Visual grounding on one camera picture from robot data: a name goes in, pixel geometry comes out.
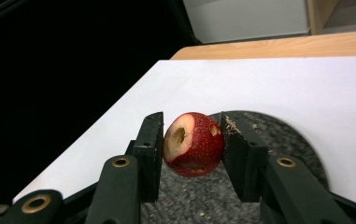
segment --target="wooden surface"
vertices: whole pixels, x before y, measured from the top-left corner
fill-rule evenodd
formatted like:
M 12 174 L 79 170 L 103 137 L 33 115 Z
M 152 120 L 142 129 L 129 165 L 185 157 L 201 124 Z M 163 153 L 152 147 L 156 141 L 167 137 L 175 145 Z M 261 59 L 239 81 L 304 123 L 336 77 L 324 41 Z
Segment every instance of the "wooden surface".
M 171 60 L 356 56 L 356 32 L 186 47 Z
M 309 30 L 318 35 L 323 29 L 339 0 L 306 0 Z

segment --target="dark background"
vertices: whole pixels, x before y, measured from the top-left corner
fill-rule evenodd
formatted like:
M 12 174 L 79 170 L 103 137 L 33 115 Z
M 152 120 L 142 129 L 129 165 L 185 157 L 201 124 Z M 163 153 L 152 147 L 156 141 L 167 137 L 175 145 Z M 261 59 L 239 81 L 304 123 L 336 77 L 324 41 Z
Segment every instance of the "dark background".
M 199 44 L 182 9 L 175 0 L 37 0 L 0 10 L 0 203 L 158 60 Z

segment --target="apple skin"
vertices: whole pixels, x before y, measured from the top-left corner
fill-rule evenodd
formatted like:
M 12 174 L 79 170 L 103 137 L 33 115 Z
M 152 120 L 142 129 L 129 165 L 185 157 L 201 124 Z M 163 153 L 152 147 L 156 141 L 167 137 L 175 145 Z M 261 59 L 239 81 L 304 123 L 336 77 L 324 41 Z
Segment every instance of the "apple skin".
M 211 117 L 187 112 L 177 117 L 164 136 L 163 158 L 178 175 L 197 177 L 214 171 L 224 150 L 221 127 Z

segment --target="apple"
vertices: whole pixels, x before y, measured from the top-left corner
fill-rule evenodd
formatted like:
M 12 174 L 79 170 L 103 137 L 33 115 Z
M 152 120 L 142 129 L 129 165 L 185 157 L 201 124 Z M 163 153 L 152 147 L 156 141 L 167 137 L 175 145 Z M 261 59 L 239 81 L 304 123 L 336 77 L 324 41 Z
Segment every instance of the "apple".
M 223 150 L 221 127 L 208 115 L 198 112 L 178 116 L 164 136 L 165 164 L 185 177 L 214 171 L 221 162 Z

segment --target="black mount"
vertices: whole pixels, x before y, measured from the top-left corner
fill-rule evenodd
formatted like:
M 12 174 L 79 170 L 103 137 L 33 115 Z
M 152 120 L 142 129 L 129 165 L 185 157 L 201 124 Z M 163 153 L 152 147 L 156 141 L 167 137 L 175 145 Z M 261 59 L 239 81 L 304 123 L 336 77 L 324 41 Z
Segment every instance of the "black mount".
M 218 116 L 222 162 L 239 200 L 261 203 L 264 223 L 356 223 L 356 203 L 327 190 L 295 157 L 268 155 L 263 139 L 235 114 Z M 163 136 L 163 112 L 146 116 L 136 140 L 105 162 L 97 183 L 66 199 L 42 189 L 0 205 L 0 224 L 140 223 L 140 204 L 158 200 Z

